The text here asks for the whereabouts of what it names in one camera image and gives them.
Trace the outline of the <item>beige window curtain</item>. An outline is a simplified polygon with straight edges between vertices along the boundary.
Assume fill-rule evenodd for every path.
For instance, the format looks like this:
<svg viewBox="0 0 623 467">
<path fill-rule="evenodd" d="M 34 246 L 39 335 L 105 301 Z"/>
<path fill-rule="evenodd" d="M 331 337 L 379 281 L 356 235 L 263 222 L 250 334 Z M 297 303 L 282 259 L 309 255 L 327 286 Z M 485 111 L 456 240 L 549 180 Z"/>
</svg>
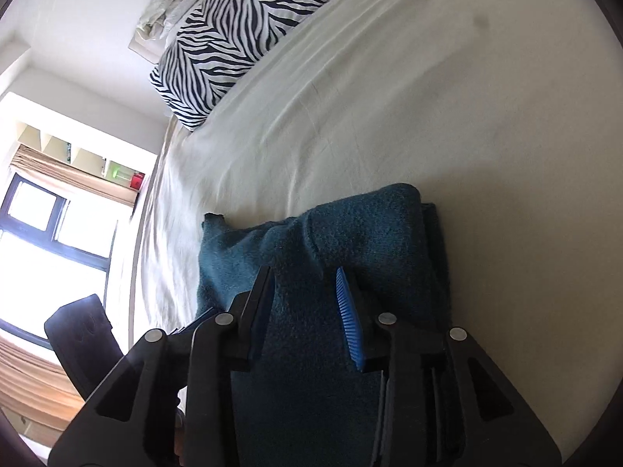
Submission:
<svg viewBox="0 0 623 467">
<path fill-rule="evenodd" d="M 117 183 L 110 183 L 110 181 L 89 172 L 81 171 L 66 162 L 49 157 L 24 144 L 21 144 L 16 150 L 11 165 L 17 170 L 47 181 L 49 184 L 66 184 L 128 207 L 133 207 L 137 198 L 137 192 L 130 188 Z"/>
</svg>

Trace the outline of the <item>red box on shelf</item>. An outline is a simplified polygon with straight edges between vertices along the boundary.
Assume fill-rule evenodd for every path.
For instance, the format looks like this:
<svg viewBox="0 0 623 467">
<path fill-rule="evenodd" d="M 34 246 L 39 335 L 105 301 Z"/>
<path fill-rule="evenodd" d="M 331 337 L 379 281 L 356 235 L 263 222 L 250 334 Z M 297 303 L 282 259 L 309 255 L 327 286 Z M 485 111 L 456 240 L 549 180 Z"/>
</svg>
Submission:
<svg viewBox="0 0 623 467">
<path fill-rule="evenodd" d="M 145 178 L 145 174 L 141 172 L 134 173 L 130 179 L 129 187 L 134 191 L 141 190 L 141 185 L 143 184 Z"/>
</svg>

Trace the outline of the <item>black framed window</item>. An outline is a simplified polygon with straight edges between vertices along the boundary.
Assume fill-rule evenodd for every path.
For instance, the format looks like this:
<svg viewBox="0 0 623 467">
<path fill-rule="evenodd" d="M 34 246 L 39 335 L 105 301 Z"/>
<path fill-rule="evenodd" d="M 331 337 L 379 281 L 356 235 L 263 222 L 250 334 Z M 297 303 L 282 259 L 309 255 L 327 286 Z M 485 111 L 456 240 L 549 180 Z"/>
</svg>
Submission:
<svg viewBox="0 0 623 467">
<path fill-rule="evenodd" d="M 49 348 L 44 322 L 92 294 L 106 300 L 112 247 L 128 209 L 56 193 L 16 174 L 1 202 L 1 330 Z"/>
</svg>

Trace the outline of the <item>cream bed sheet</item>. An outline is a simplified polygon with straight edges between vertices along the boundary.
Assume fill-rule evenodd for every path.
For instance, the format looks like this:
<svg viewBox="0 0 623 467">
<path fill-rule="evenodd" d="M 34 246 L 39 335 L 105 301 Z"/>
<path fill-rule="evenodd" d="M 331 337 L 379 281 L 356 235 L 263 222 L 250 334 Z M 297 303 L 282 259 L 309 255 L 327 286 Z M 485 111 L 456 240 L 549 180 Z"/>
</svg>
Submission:
<svg viewBox="0 0 623 467">
<path fill-rule="evenodd" d="M 333 0 L 151 179 L 137 330 L 196 310 L 201 223 L 391 183 L 438 208 L 452 312 L 564 455 L 622 377 L 622 48 L 595 0 Z"/>
</svg>

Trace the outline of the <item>zebra print pillow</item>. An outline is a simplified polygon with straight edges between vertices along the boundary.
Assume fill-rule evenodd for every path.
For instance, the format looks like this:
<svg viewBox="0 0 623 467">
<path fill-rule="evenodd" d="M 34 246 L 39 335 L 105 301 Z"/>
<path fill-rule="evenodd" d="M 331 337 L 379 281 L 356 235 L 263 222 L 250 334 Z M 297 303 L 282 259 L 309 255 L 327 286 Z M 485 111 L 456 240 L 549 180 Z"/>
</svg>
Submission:
<svg viewBox="0 0 623 467">
<path fill-rule="evenodd" d="M 331 0 L 199 0 L 150 80 L 189 131 L 285 35 Z"/>
</svg>

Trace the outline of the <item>dark teal knit sweater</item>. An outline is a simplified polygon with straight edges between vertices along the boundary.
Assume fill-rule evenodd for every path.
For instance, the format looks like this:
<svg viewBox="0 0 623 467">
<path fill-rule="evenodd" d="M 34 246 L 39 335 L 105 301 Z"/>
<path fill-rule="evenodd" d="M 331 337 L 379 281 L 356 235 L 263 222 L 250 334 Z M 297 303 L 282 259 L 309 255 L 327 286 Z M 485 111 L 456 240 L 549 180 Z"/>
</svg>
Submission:
<svg viewBox="0 0 623 467">
<path fill-rule="evenodd" d="M 200 310 L 230 307 L 261 267 L 276 292 L 260 359 L 231 378 L 245 466 L 365 466 L 375 439 L 379 378 L 347 354 L 336 272 L 377 306 L 431 326 L 449 321 L 432 270 L 433 207 L 396 183 L 247 229 L 204 218 Z"/>
</svg>

